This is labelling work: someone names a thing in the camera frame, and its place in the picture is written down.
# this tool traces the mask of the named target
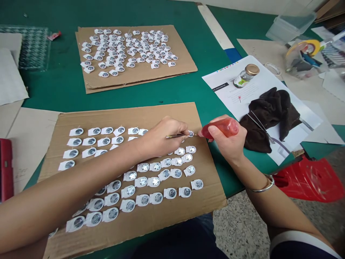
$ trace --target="glass jar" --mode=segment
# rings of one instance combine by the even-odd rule
[[[244,87],[259,72],[260,72],[260,69],[258,68],[257,65],[248,64],[245,67],[245,69],[234,79],[234,85],[237,88]]]

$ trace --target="black cloth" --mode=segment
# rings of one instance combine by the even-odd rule
[[[125,259],[228,259],[217,247],[213,222],[190,219],[177,224],[162,235],[138,246]],[[335,259],[322,249],[298,241],[284,241],[272,250],[271,259]]]
[[[248,131],[244,147],[257,152],[271,153],[272,149],[266,132],[250,118],[252,117],[261,126],[252,112],[260,120],[265,129],[269,129],[280,123],[280,141],[285,139],[292,128],[301,123],[299,121],[300,114],[292,105],[290,95],[287,91],[277,91],[277,88],[273,87],[266,93],[263,93],[259,99],[253,100],[249,104],[249,113],[240,121],[241,126]]]

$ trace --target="brown fabric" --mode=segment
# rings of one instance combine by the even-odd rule
[[[280,122],[280,141],[286,138],[292,128],[301,123],[300,114],[292,105],[289,93],[285,90],[277,91],[276,87],[263,93],[259,99],[253,100],[249,104],[249,115],[261,125],[250,111],[258,117],[265,129],[274,127]],[[245,148],[262,153],[272,152],[267,134],[253,122],[248,114],[241,119],[240,124],[248,131]]]

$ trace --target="clear plastic box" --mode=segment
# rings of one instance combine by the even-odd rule
[[[284,45],[303,34],[315,19],[315,12],[290,0],[283,13],[274,19],[266,37]]]

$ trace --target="terrazzo floor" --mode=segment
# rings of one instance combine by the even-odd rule
[[[326,157],[345,185],[345,147]],[[293,199],[311,222],[345,258],[345,199],[319,203]],[[245,191],[227,201],[227,207],[213,213],[217,246],[229,258],[269,258],[270,240]]]

